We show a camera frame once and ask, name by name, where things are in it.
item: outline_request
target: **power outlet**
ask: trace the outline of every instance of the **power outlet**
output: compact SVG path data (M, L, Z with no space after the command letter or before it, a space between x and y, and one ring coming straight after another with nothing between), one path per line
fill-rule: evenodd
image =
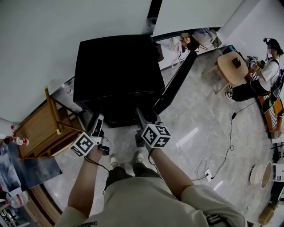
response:
M212 174L210 172L210 169L207 169L205 171L205 176L208 174L208 176L206 177L206 179L208 180L208 182L212 181L211 177L212 177Z

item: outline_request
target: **black-and-white marker cube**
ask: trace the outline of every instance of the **black-and-white marker cube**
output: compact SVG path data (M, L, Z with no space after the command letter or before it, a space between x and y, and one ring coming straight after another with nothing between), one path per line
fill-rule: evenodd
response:
M160 148L167 144L171 135L164 126L148 124L142 133L142 138L150 147Z
M70 149L81 157L86 156L95 145L96 143L86 133L82 133L71 145Z

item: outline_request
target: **marble floor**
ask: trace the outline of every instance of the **marble floor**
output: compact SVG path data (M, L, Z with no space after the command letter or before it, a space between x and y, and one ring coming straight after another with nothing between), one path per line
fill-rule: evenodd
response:
M232 114L254 102L252 99L231 103L225 98L224 92L219 95L214 92L225 84L217 71L201 75L205 69L214 65L220 55L221 51L216 50L198 56L173 103L160 115L173 135L164 149L165 153L193 180L204 176L207 163L212 174L217 171L230 146ZM176 70L177 68L171 68L162 72L165 84ZM202 179L195 183L214 188L223 181L217 192L238 207L248 221L256 222L269 201L272 183L264 190L260 188L260 184L250 184L250 169L257 163L266 164L272 160L272 144L256 103L238 113L232 124L234 150L229 150L223 167L211 182ZM136 130L136 126L104 129L105 135L112 141L113 152L121 163L125 163L130 174L129 162L137 150L134 139ZM44 185L63 210L83 160L71 150L66 150L55 158L63 174ZM110 168L107 157L103 157L101 163ZM106 178L107 171L99 168L91 214L103 209Z

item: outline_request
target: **woman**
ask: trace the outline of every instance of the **woman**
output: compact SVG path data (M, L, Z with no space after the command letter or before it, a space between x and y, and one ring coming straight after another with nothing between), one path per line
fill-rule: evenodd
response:
M271 91L271 87L278 79L279 57L283 54L283 50L275 39L270 39L267 42L267 49L272 58L265 64L264 69L254 70L259 75L259 79L237 86L232 89L232 92L226 92L227 99L232 102L242 102L268 94Z

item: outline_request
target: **sneaker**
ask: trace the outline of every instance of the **sneaker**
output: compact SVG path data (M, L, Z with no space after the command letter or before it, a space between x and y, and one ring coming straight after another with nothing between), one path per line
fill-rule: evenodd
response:
M142 163L144 164L144 156L141 151L136 151L133 156L133 163Z
M228 86L228 89L230 90L230 92L233 92L233 87L232 86Z
M110 165L111 165L112 169L114 169L115 167L120 166L115 155L111 155L110 156Z
M235 102L235 100L233 100L233 94L231 92L226 92L225 96L231 102Z

